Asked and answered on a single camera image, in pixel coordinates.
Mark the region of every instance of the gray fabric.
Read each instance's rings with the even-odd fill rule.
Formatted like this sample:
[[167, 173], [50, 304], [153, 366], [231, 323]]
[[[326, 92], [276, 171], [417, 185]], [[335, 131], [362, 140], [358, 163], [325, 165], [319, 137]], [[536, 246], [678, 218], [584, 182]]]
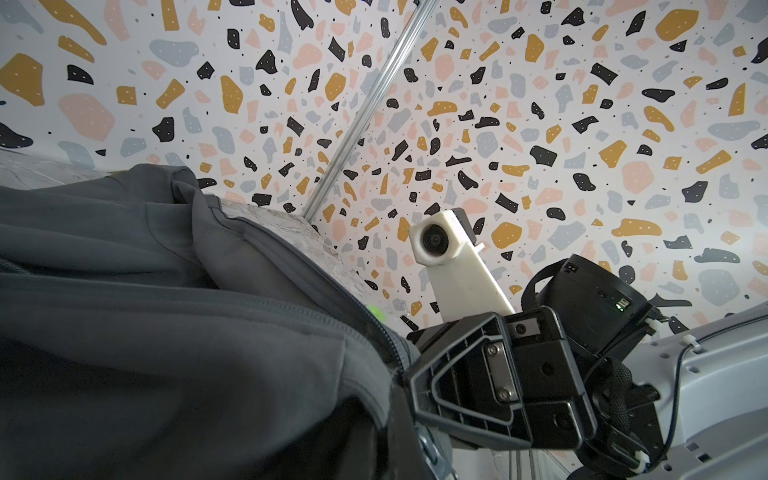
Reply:
[[141, 377], [30, 395], [45, 372], [12, 381], [4, 364], [0, 464], [20, 478], [83, 463], [124, 463], [112, 478], [229, 478], [344, 398], [379, 427], [389, 411], [389, 372], [360, 335], [254, 296], [0, 274], [0, 337]]
[[0, 187], [0, 257], [3, 478], [239, 478], [412, 357], [185, 167]]

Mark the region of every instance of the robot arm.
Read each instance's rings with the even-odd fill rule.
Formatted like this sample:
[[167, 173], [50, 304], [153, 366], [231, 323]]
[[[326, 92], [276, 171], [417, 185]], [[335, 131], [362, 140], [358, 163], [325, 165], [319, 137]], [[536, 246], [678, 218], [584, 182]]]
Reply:
[[[626, 478], [703, 468], [712, 452], [726, 453], [691, 449], [691, 439], [768, 412], [768, 303], [638, 346], [666, 317], [586, 259], [544, 268], [515, 314], [463, 210], [409, 233], [444, 320], [409, 335], [422, 357], [406, 385], [426, 424], [470, 445], [573, 449], [592, 471]], [[749, 431], [731, 434], [744, 445], [768, 442], [768, 422]]]

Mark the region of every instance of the metal rod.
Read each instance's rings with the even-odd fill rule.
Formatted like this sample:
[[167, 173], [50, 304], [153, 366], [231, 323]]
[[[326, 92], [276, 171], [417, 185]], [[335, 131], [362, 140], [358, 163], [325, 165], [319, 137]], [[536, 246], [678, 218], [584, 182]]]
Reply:
[[397, 43], [395, 43], [394, 49], [384, 63], [381, 73], [379, 73], [370, 93], [357, 111], [357, 115], [355, 115], [355, 118], [349, 125], [349, 129], [347, 129], [341, 142], [339, 142], [339, 147], [336, 149], [336, 153], [333, 154], [333, 158], [331, 158], [328, 164], [326, 173], [320, 178], [317, 187], [312, 192], [309, 201], [306, 203], [302, 212], [302, 216], [306, 221], [312, 223], [314, 217], [317, 215], [326, 195], [330, 192], [331, 187], [336, 182], [336, 178], [341, 174], [346, 158], [354, 150], [355, 144], [364, 134], [373, 115], [379, 110], [379, 104], [384, 100], [386, 92], [389, 91], [389, 86], [392, 85], [395, 76], [400, 72], [400, 67], [402, 67], [403, 62], [405, 62], [408, 55], [410, 55], [413, 45], [416, 43], [416, 40], [419, 39], [422, 28], [427, 22], [427, 19], [432, 15], [432, 11], [435, 9], [435, 6], [437, 6], [438, 1], [439, 0], [422, 0], [419, 7], [416, 8], [410, 23], [408, 23], [408, 26], [402, 35], [400, 35]]

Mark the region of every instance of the black cable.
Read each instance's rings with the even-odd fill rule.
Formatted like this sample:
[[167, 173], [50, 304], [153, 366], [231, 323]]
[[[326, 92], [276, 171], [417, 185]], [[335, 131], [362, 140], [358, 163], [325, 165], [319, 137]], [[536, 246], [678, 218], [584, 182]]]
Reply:
[[[697, 339], [697, 342], [699, 343], [699, 345], [701, 345], [701, 343], [706, 342], [707, 340], [712, 339], [712, 338], [714, 338], [714, 337], [716, 337], [716, 336], [718, 336], [718, 335], [720, 335], [722, 333], [728, 333], [728, 332], [733, 331], [733, 330], [735, 330], [737, 328], [740, 328], [742, 326], [751, 325], [752, 323], [757, 323], [760, 320], [765, 320], [766, 318], [768, 318], [768, 315], [761, 316], [761, 317], [754, 318], [754, 319], [745, 320], [745, 321], [743, 321], [741, 323], [735, 323], [735, 324], [733, 324], [731, 326], [728, 326], [728, 327], [726, 327], [726, 328], [724, 328], [722, 330], [718, 330], [716, 332], [710, 333], [709, 335], [705, 335], [705, 336], [701, 337], [700, 339]], [[651, 463], [648, 466], [648, 468], [646, 468], [646, 470], [645, 470], [646, 472], [650, 472], [654, 468], [659, 466], [659, 464], [661, 463], [661, 459], [663, 459], [667, 455], [667, 453], [669, 452], [670, 448], [672, 447], [672, 441], [674, 440], [674, 433], [675, 433], [675, 430], [677, 430], [677, 413], [678, 413], [678, 409], [680, 407], [680, 369], [683, 366], [683, 356], [686, 353], [688, 353], [688, 351], [690, 351], [693, 347], [694, 347], [693, 345], [686, 346], [680, 352], [680, 355], [677, 357], [677, 366], [675, 367], [675, 379], [674, 379], [674, 394], [673, 394], [673, 397], [672, 397], [672, 416], [670, 417], [670, 430], [667, 433], [667, 441], [664, 442], [664, 447], [661, 449], [661, 451], [659, 452], [658, 457], [656, 457], [654, 462]]]

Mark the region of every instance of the metal screw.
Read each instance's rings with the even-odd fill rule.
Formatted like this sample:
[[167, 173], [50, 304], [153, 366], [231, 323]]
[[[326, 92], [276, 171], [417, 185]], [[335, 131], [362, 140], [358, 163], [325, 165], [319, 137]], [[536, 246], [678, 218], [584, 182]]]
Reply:
[[510, 392], [507, 387], [501, 387], [496, 391], [496, 396], [502, 402], [507, 402], [510, 398], [512, 398], [512, 392]]

